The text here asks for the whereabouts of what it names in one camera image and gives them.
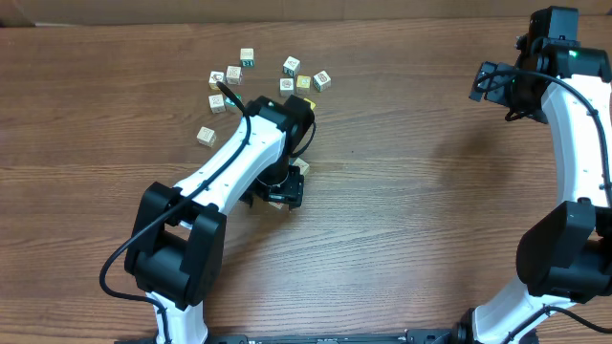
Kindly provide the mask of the plain block red car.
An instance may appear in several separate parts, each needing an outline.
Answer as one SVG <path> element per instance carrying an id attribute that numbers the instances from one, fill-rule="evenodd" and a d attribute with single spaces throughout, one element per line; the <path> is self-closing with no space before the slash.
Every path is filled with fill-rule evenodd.
<path id="1" fill-rule="evenodd" d="M 310 170 L 310 165 L 300 158 L 294 159 L 292 165 L 298 167 L 300 170 L 300 174 L 303 176 L 306 176 Z"/>

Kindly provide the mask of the red number 3 block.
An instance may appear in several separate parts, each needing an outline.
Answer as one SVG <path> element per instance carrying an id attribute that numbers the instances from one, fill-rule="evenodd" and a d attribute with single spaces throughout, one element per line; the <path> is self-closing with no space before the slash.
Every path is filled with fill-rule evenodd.
<path id="1" fill-rule="evenodd" d="M 276 209 L 283 209 L 284 205 L 283 203 L 277 203 L 277 202 L 268 202 L 269 205 L 273 206 Z"/>

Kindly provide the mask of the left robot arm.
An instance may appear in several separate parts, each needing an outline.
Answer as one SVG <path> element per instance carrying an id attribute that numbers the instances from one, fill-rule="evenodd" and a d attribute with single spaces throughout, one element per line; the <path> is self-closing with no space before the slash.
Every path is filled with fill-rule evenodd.
<path id="1" fill-rule="evenodd" d="M 225 145 L 191 176 L 143 193 L 124 268 L 154 302 L 154 343 L 204 343 L 203 301 L 221 269 L 227 217 L 260 198 L 290 208 L 302 203 L 304 177 L 291 159 L 315 132 L 307 100 L 259 97 Z"/>

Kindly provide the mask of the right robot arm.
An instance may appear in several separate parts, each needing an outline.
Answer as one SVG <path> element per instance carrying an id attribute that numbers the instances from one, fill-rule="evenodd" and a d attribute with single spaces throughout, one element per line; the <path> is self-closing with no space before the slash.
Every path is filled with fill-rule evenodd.
<path id="1" fill-rule="evenodd" d="M 557 204 L 521 237 L 515 278 L 468 310 L 447 343 L 534 343 L 552 315 L 611 292 L 611 63 L 580 44 L 578 23 L 574 8 L 535 11 L 516 62 L 486 61 L 472 83 L 470 98 L 504 106 L 506 121 L 549 126 Z"/>

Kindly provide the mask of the yellow block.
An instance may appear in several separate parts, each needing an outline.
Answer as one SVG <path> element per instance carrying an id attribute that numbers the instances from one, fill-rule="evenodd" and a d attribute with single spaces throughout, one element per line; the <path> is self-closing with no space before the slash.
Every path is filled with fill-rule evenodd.
<path id="1" fill-rule="evenodd" d="M 303 98 L 303 99 L 304 99 L 305 101 L 307 101 L 307 102 L 310 104 L 310 108 L 311 108 L 311 110 L 313 110 L 313 111 L 314 111 L 317 105 L 316 105 L 316 104 L 315 104 L 313 101 L 311 101 L 309 98 L 306 98 L 306 97 L 305 97 L 305 98 Z"/>
<path id="2" fill-rule="evenodd" d="M 295 80 L 295 92 L 298 95 L 308 95 L 311 90 L 312 78 L 307 75 L 299 75 Z"/>

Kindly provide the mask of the plain block letter T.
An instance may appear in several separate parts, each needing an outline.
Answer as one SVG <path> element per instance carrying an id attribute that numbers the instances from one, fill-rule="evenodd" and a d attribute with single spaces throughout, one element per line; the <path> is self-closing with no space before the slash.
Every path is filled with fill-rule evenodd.
<path id="1" fill-rule="evenodd" d="M 216 132 L 207 127 L 201 127 L 196 136 L 196 140 L 206 147 L 213 147 L 216 139 Z"/>

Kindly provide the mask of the green number 4 block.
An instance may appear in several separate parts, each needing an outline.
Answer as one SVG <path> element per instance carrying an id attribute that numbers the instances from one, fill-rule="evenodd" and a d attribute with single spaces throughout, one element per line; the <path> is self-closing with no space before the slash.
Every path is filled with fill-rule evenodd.
<path id="1" fill-rule="evenodd" d="M 242 111 L 237 107 L 237 105 L 229 98 L 225 97 L 225 105 L 226 109 L 234 114 L 241 115 Z"/>

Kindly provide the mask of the yellow top block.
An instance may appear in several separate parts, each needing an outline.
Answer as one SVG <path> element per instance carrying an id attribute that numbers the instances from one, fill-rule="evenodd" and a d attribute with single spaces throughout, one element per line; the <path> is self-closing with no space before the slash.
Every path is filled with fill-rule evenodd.
<path id="1" fill-rule="evenodd" d="M 299 75 L 295 80 L 295 92 L 298 95 L 308 95 L 311 90 L 312 78 L 307 75 Z"/>

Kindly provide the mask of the plain wooden block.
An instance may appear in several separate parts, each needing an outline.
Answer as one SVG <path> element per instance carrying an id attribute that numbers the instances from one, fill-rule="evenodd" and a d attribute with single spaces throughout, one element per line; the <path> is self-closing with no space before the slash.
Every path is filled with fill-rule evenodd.
<path id="1" fill-rule="evenodd" d="M 225 99 L 221 94 L 209 96 L 208 103 L 210 111 L 213 114 L 219 114 L 226 111 Z"/>

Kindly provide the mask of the white block green side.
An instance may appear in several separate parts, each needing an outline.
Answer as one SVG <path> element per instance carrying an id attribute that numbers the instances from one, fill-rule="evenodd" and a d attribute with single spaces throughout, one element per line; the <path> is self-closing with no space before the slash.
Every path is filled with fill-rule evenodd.
<path id="1" fill-rule="evenodd" d="M 328 89 L 332 84 L 331 77 L 327 74 L 326 71 L 321 71 L 315 74 L 313 76 L 313 81 L 316 89 L 319 92 L 323 92 L 324 90 Z"/>

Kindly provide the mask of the white block teal side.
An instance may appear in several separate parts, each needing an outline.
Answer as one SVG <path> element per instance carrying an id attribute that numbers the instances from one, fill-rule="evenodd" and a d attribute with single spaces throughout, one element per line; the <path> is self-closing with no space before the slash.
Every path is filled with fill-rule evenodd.
<path id="1" fill-rule="evenodd" d="M 296 77 L 301 68 L 301 62 L 299 59 L 288 56 L 285 62 L 282 65 L 282 71 L 285 75 L 289 77 Z"/>

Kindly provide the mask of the plain block K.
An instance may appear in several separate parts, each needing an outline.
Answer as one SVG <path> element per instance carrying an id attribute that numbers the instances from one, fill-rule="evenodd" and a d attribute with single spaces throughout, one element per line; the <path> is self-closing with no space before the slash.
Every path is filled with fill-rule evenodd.
<path id="1" fill-rule="evenodd" d="M 226 81 L 231 85 L 240 85 L 243 80 L 242 68 L 238 66 L 228 66 L 226 71 Z"/>

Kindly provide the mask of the block with red picture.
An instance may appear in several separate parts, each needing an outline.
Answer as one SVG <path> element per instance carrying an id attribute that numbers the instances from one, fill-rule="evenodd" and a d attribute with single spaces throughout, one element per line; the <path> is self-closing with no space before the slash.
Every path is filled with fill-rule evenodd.
<path id="1" fill-rule="evenodd" d="M 224 72 L 219 71 L 211 71 L 208 79 L 208 85 L 211 90 L 218 90 L 217 86 L 218 82 L 224 83 L 226 81 L 226 76 Z"/>

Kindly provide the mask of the block with teal side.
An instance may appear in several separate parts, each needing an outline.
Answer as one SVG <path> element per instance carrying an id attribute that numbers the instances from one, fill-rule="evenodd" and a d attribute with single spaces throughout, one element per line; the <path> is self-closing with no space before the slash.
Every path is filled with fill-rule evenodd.
<path id="1" fill-rule="evenodd" d="M 240 50 L 240 63 L 243 68 L 254 66 L 254 48 L 242 48 Z"/>

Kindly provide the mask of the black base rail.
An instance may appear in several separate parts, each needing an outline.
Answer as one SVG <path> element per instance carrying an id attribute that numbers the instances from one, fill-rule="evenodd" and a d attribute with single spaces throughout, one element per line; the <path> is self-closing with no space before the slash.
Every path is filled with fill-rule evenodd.
<path id="1" fill-rule="evenodd" d="M 450 344 L 451 330 L 408 330 L 404 333 L 259 336 L 212 335 L 205 344 Z"/>

